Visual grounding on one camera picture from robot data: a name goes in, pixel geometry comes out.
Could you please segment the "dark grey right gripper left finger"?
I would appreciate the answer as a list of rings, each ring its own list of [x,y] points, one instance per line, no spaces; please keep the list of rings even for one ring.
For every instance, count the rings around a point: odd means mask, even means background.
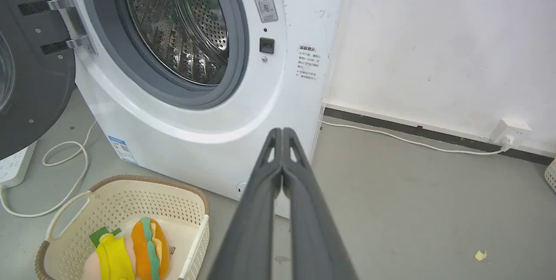
[[[270,280],[282,129],[270,130],[222,241],[209,280]]]

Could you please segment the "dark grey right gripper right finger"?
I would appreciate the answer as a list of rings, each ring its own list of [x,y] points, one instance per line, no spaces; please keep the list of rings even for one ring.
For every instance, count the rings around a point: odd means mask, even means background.
[[[290,199],[294,280],[356,280],[357,274],[297,134],[283,129],[283,191]]]

